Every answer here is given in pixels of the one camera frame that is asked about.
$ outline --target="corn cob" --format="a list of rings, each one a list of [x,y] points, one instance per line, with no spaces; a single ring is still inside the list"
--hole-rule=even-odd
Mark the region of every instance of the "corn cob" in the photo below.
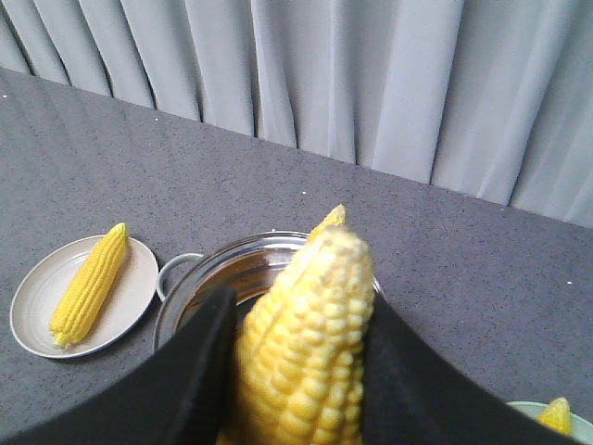
[[[369,247],[330,226],[295,255],[235,344],[232,421],[219,443],[360,444]]]
[[[318,234],[322,232],[322,230],[330,225],[344,225],[346,224],[346,207],[342,204],[335,207],[330,211],[323,220],[315,226],[311,233],[309,234],[308,240],[311,241],[315,239]]]
[[[56,347],[64,349],[88,334],[123,262],[127,232],[123,222],[113,227],[69,283],[49,322]]]
[[[571,435],[571,406],[564,397],[551,401],[536,420],[565,436]]]

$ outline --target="light green bowl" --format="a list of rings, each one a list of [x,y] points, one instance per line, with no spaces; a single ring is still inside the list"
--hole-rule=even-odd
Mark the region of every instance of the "light green bowl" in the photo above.
[[[548,406],[546,403],[537,401],[510,401],[508,404],[532,419],[538,417]],[[593,445],[593,425],[583,417],[571,413],[571,429],[573,439],[580,440],[586,445]]]

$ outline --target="white curtain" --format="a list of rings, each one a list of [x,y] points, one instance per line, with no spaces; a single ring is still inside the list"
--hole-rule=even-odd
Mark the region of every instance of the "white curtain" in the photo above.
[[[593,227],[590,0],[0,0],[0,66]]]

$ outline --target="white plate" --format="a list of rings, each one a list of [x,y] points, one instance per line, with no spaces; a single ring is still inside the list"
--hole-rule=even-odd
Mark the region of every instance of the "white plate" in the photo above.
[[[157,260],[144,244],[128,238],[125,259],[91,332],[65,350],[52,346],[49,320],[54,309],[102,236],[89,236],[59,248],[20,283],[10,306],[10,328],[25,350],[51,359],[90,354],[123,336],[145,312],[155,294]]]

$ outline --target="metal pot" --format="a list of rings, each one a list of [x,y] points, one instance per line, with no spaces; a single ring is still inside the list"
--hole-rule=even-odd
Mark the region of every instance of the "metal pot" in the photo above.
[[[271,287],[278,273],[305,244],[307,236],[299,232],[267,232],[252,235],[200,258],[199,263],[164,299],[157,318],[153,351],[157,351],[187,323],[215,287],[226,286],[235,290],[237,315],[241,319],[257,298]],[[376,280],[374,290],[375,294],[383,295],[383,290]]]

